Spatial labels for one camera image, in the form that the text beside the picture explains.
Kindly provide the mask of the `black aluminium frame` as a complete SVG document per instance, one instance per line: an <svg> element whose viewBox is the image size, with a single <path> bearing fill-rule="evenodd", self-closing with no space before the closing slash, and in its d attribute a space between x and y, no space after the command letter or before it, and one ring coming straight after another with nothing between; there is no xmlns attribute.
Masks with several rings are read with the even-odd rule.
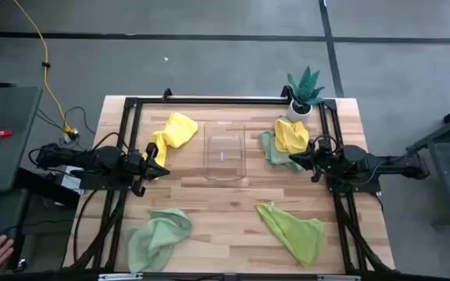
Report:
<svg viewBox="0 0 450 281"><path fill-rule="evenodd" d="M285 97L138 96L125 108L124 96L105 98L96 138L115 144L114 131L125 124L136 131L136 146L145 149L151 134L161 130L170 115L182 113L200 126L240 123L245 128L245 176L239 180L210 180L204 175L205 132L199 130L181 148L170 149L168 176L145 184L145 194L127 193L122 220L108 233L89 268L111 272L128 270L124 232L148 220L152 210L179 208L193 224L192 234L174 248L167 272L211 273L342 273L345 270L334 198L324 181L313 182L311 172L294 174L272 167L259 142L275 119L287 113ZM326 246L303 267L273 235L256 211L273 202L301 219L325 225Z"/></svg>

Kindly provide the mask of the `silver power supply box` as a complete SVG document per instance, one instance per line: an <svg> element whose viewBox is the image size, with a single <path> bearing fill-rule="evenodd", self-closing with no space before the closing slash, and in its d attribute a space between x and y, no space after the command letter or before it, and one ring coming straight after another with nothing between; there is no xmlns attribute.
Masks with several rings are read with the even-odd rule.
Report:
<svg viewBox="0 0 450 281"><path fill-rule="evenodd" d="M65 173L63 174L62 177L61 185L72 191L77 192L78 194L83 194L84 191L80 189L80 179L72 176L72 172L77 170L82 170L82 168L67 165Z"/></svg>

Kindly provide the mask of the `pale green microfiber towel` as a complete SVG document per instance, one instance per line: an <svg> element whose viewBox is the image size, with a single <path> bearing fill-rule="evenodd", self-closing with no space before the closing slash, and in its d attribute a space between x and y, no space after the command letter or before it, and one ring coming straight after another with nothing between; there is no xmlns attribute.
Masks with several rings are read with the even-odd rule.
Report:
<svg viewBox="0 0 450 281"><path fill-rule="evenodd" d="M127 266L131 273L161 272L176 244L193 232L191 220L178 208L151 210L149 220L124 231Z"/></svg>
<svg viewBox="0 0 450 281"><path fill-rule="evenodd" d="M283 119L285 121L291 122L287 117L280 116L278 119ZM289 153L279 152L275 147L275 133L273 131L264 131L259 135L259 142L262 145L262 149L265 153L265 159L272 166L285 166L293 173L299 173L301 171L294 171L294 166L292 161L289 159Z"/></svg>

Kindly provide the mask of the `yellow microfiber towel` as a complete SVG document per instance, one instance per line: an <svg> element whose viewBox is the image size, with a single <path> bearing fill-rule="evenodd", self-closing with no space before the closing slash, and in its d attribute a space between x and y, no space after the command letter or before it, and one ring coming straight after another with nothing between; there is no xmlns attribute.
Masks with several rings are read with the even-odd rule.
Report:
<svg viewBox="0 0 450 281"><path fill-rule="evenodd" d="M150 141L158 148L155 162L166 167L168 148L179 148L186 144L198 132L198 123L179 112L174 112L168 118L163 130L155 131Z"/></svg>
<svg viewBox="0 0 450 281"><path fill-rule="evenodd" d="M275 147L279 152L297 154L306 151L309 131L302 122L277 119L274 123Z"/></svg>

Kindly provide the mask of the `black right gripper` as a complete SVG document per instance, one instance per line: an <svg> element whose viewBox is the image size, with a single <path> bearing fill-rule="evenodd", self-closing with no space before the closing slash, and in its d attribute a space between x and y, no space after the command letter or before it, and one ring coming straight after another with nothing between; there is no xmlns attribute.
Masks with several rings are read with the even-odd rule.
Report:
<svg viewBox="0 0 450 281"><path fill-rule="evenodd" d="M332 150L329 145L330 141L327 139L315 139L310 141L310 151L289 155L294 171L312 170L313 183L319 182L322 175L343 183L342 148Z"/></svg>

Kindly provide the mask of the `clear plastic bin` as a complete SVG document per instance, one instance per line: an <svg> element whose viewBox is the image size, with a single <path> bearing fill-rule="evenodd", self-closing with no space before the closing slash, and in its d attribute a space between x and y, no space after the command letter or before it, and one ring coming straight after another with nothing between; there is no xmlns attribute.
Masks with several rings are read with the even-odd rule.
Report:
<svg viewBox="0 0 450 281"><path fill-rule="evenodd" d="M203 176L235 181L246 176L245 126L235 122L204 125Z"/></svg>

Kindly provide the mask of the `silver metal bracket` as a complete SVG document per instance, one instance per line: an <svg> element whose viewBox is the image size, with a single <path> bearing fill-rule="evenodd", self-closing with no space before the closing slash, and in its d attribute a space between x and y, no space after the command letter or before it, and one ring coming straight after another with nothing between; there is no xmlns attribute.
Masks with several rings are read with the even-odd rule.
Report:
<svg viewBox="0 0 450 281"><path fill-rule="evenodd" d="M360 276L349 276L349 275L317 275L317 281L362 281Z"/></svg>
<svg viewBox="0 0 450 281"><path fill-rule="evenodd" d="M132 273L109 273L100 274L98 276L98 281L142 281L142 274L132 274Z"/></svg>

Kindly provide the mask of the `lime green microfiber towel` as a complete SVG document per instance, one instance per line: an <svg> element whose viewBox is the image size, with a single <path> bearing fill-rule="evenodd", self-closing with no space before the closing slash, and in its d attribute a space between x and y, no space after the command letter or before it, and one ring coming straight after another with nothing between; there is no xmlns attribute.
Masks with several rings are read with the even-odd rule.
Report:
<svg viewBox="0 0 450 281"><path fill-rule="evenodd" d="M277 208L273 203L257 204L255 210L302 267L309 267L324 251L326 229L320 220L300 219Z"/></svg>

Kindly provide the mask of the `dark grey side table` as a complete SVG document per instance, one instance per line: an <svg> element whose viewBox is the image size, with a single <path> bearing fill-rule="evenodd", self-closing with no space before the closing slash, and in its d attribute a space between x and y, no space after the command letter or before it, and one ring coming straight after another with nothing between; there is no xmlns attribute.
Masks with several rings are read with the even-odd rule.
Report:
<svg viewBox="0 0 450 281"><path fill-rule="evenodd" d="M0 193L13 187L40 99L36 87L0 88L0 130L13 132L0 145Z"/></svg>

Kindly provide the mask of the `potted succulent white pot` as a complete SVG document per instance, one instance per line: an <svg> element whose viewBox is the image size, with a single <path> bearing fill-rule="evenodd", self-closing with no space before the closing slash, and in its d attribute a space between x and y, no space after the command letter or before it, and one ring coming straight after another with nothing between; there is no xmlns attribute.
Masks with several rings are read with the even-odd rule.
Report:
<svg viewBox="0 0 450 281"><path fill-rule="evenodd" d="M307 66L300 81L295 83L294 77L290 73L287 74L287 81L293 90L287 117L293 123L304 122L313 107L323 100L319 94L324 87L316 86L319 75L319 70L312 72L310 66Z"/></svg>

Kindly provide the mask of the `black operator desk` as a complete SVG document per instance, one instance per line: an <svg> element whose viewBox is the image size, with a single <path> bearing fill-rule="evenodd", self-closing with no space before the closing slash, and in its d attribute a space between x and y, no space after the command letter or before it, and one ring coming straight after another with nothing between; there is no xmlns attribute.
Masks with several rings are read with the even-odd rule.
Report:
<svg viewBox="0 0 450 281"><path fill-rule="evenodd" d="M38 212L36 209L30 208L33 197L56 201L66 208L77 207L79 194L59 184L63 174L61 171L54 171L42 175L20 168L12 189L0 193L0 234L14 240L14 251L3 264L4 266L13 271L17 270L27 237L41 234L62 234L61 228L73 222L71 219L46 219L44 217L39 218L37 222L28 220L30 215Z"/></svg>

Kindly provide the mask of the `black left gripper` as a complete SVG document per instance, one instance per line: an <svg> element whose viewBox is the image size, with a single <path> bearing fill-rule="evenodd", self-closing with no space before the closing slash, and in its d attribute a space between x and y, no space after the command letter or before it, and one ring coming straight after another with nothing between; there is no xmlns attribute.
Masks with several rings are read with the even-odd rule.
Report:
<svg viewBox="0 0 450 281"><path fill-rule="evenodd" d="M168 169L156 162L158 148L154 142L148 143L145 153L146 156L138 149L129 150L123 160L124 172L138 177L131 187L131 191L137 197L143 197L145 194L145 187L142 186L144 180L155 180L170 174Z"/></svg>

